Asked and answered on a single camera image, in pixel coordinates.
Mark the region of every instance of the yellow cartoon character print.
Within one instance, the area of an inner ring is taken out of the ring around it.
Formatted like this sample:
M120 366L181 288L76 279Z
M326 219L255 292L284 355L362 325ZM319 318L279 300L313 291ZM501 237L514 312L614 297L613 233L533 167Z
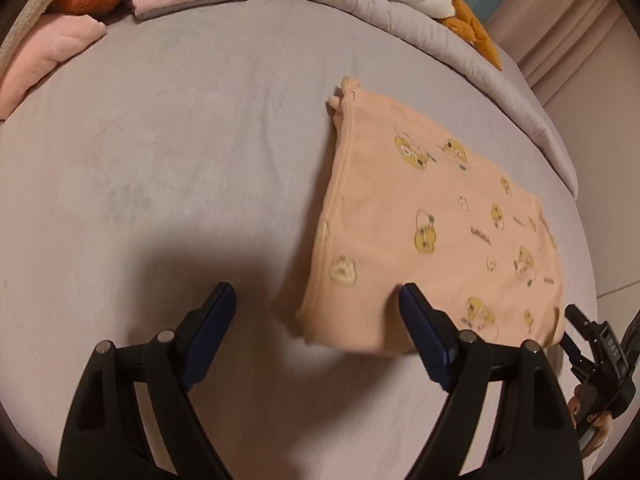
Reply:
M510 194L511 194L511 186L509 185L509 181L508 181L506 178L502 177L502 178L500 179L500 184L501 184L501 185L502 185L502 187L504 188L504 192L505 192L507 195L510 195Z
M460 319L462 328L470 328L485 341L496 341L499 330L495 324L494 313L487 308L482 300L471 296L466 300L465 308L466 315Z
M523 246L520 246L520 254L518 254L518 259L513 261L513 266L516 269L516 276L527 286L531 286L533 280L536 279L536 267L533 256Z
M500 231L504 230L504 217L502 216L502 209L497 204L491 206L491 218L494 220L496 229Z
M530 310L524 311L524 323L527 325L527 328L529 329L529 333L531 334L531 329L533 327L533 314L531 313Z
M436 243L436 229L433 226L434 218L429 213L420 209L415 217L415 248L422 254L433 254Z
M427 162L436 160L426 151L415 146L409 138L404 135L401 136L396 130L396 148L402 158L411 164L416 170L425 170L427 168Z
M450 160L459 165L461 170L468 170L465 147L456 139L448 139L447 142L444 143L444 146L439 146L439 148L442 150L442 153L447 155L447 158L450 158Z
M353 286L356 283L356 262L341 256L329 268L329 277L338 285Z

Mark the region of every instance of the bed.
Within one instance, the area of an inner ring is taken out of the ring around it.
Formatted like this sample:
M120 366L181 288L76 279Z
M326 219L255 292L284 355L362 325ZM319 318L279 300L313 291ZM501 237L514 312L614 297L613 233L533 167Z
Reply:
M500 54L520 97L548 121ZM444 392L416 355L306 346L293 321L334 153L325 102L345 74L443 124L540 196L565 303L596 318L572 192L459 73L306 0L125 16L0 125L0 398L52 468L94 345L148 340L228 281L238 314L191 399L234 478L404 478ZM569 397L566 365L559 382ZM481 463L498 393L488 394L466 470ZM170 468L140 394L154 452Z

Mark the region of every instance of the pink curtain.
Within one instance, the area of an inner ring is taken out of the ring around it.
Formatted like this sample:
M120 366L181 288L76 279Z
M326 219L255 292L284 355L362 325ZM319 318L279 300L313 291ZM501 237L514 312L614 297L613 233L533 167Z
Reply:
M505 0L486 28L545 105L622 15L615 0Z

